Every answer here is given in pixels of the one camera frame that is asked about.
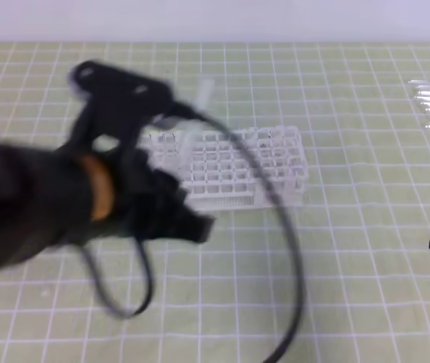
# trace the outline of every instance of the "white wall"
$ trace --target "white wall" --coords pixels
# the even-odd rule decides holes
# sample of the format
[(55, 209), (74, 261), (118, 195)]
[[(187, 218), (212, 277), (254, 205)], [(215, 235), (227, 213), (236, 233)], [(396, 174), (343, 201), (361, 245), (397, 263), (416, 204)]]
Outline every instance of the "white wall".
[(0, 0), (0, 40), (430, 41), (430, 0)]

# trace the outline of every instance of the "table surface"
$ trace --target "table surface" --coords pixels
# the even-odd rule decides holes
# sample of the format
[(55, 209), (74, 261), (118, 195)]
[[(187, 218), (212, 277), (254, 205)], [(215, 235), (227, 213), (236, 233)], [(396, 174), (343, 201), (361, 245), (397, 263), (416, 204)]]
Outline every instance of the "table surface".
[[(89, 58), (187, 100), (204, 73), (209, 112), (231, 127), (299, 128), (309, 301), (286, 362), (430, 363), (430, 132), (407, 84), (430, 79), (430, 44), (0, 43), (0, 138), (59, 145), (82, 106), (67, 73)], [(282, 234), (269, 209), (217, 217), (201, 248), (149, 243), (156, 298), (132, 321), (105, 315), (69, 250), (1, 272), (0, 362), (261, 361), (291, 313)], [(138, 303), (128, 242), (92, 246), (117, 299)]]

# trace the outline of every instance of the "green cutting mat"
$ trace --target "green cutting mat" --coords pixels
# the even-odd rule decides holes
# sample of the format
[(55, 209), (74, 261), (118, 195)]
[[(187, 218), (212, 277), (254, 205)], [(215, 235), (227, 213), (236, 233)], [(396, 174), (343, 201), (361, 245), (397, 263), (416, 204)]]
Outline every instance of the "green cutting mat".
[[(80, 104), (68, 71), (99, 58), (170, 79), (234, 128), (297, 125), (309, 162), (294, 212), (309, 306), (285, 362), (430, 363), (430, 133), (407, 81), (430, 44), (0, 43), (0, 137), (53, 147)], [(150, 244), (156, 300), (118, 322), (69, 250), (0, 273), (0, 363), (254, 363), (284, 332), (291, 281), (270, 210), (219, 213), (202, 248)], [(97, 257), (119, 301), (142, 285), (128, 243)]]

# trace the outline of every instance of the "orange ring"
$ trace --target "orange ring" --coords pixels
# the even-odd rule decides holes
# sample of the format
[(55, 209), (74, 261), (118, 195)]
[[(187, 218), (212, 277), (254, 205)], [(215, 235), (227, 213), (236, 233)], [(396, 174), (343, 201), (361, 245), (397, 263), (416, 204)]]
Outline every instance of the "orange ring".
[(88, 174), (92, 189), (93, 221), (106, 218), (113, 209), (114, 187), (106, 166), (93, 155), (84, 155), (79, 158), (80, 163)]

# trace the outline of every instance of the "cable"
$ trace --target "cable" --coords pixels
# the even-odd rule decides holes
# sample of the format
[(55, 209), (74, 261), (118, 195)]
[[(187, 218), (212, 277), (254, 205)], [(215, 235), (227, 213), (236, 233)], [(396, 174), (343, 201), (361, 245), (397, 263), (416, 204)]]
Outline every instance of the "cable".
[[(289, 322), (289, 326), (280, 341), (277, 348), (262, 362), (262, 363), (276, 363), (283, 355), (289, 350), (289, 347), (299, 330), (299, 326), (302, 320), (303, 308), (305, 303), (305, 279), (304, 279), (304, 268), (302, 264), (302, 256), (300, 253), (299, 240), (295, 234), (292, 221), (290, 220), (289, 214), (286, 208), (283, 206), (282, 200), (279, 194), (276, 192), (274, 185), (271, 180), (264, 173), (263, 168), (257, 161), (256, 156), (248, 149), (243, 141), (230, 131), (225, 125), (219, 121), (210, 117), (204, 116), (201, 113), (195, 112), (191, 107), (177, 103), (175, 105), (175, 111), (177, 116), (181, 116), (185, 119), (197, 119), (200, 122), (204, 122), (211, 126), (213, 129), (222, 133), (227, 137), (228, 140), (234, 145), (236, 149), (245, 157), (246, 161), (250, 165), (255, 177), (260, 178), (261, 184), (265, 189), (266, 197), (273, 204), (277, 217), (280, 220), (280, 224), (284, 230), (287, 246), (290, 250), (290, 256), (292, 260), (292, 274), (294, 277), (294, 312)], [(90, 251), (83, 246), (74, 245), (79, 248), (79, 251), (88, 266), (91, 276), (94, 280), (95, 290), (99, 299), (106, 306), (107, 311), (117, 318), (132, 318), (136, 315), (141, 314), (150, 304), (153, 298), (154, 292), (154, 279), (150, 268), (150, 260), (144, 249), (143, 241), (133, 240), (136, 250), (139, 254), (141, 264), (144, 269), (144, 276), (147, 282), (147, 291), (144, 296), (144, 300), (141, 306), (133, 312), (127, 311), (121, 307), (108, 293), (104, 286), (104, 278), (102, 271), (96, 266), (94, 258)]]
[(305, 279), (299, 241), (296, 237), (292, 222), (290, 221), (290, 217), (285, 207), (283, 206), (280, 196), (275, 191), (274, 185), (272, 184), (270, 179), (264, 173), (263, 168), (260, 166), (255, 155), (253, 155), (253, 153), (246, 147), (246, 145), (236, 134), (231, 132), (225, 125), (223, 125), (219, 121), (216, 121), (215, 119), (211, 119), (198, 113), (195, 115), (195, 118), (207, 123), (213, 129), (227, 136), (228, 140), (230, 140), (233, 145), (238, 149), (238, 151), (245, 157), (246, 161), (254, 172), (254, 176), (260, 178), (261, 184), (265, 189), (266, 196), (273, 204), (278, 219), (280, 220), (280, 224), (282, 225), (283, 230), (285, 232), (286, 242), (288, 248), (290, 249), (290, 255), (292, 257), (292, 273), (294, 275), (295, 284), (295, 306), (293, 316), (289, 323), (289, 327), (287, 328), (285, 335), (283, 336), (283, 339), (280, 341), (277, 348), (263, 361), (263, 363), (276, 363), (289, 350), (290, 344), (295, 339), (295, 335), (297, 334), (297, 331), (299, 329), (304, 310), (303, 307), (305, 302)]
[(107, 312), (114, 315), (116, 318), (120, 318), (120, 319), (129, 319), (137, 315), (140, 315), (142, 312), (144, 312), (144, 310), (147, 309), (154, 295), (154, 278), (153, 278), (153, 272), (151, 270), (149, 256), (146, 253), (146, 250), (144, 249), (144, 245), (142, 241), (138, 241), (133, 238), (132, 243), (135, 245), (136, 251), (139, 254), (139, 259), (141, 261), (142, 268), (144, 270), (144, 277), (146, 280), (146, 293), (144, 294), (144, 299), (142, 303), (139, 305), (139, 307), (134, 311), (129, 311), (121, 307), (121, 305), (118, 304), (118, 302), (115, 301), (114, 298), (112, 298), (112, 296), (107, 292), (107, 289), (104, 283), (105, 281), (104, 273), (101, 271), (101, 269), (95, 262), (94, 257), (92, 256), (90, 250), (84, 246), (80, 246), (77, 244), (73, 245), (74, 247), (77, 247), (79, 249), (80, 256), (82, 256), (82, 259), (84, 260), (85, 264), (88, 267), (88, 270), (92, 276), (92, 279), (94, 280), (95, 292), (99, 300), (107, 308)]

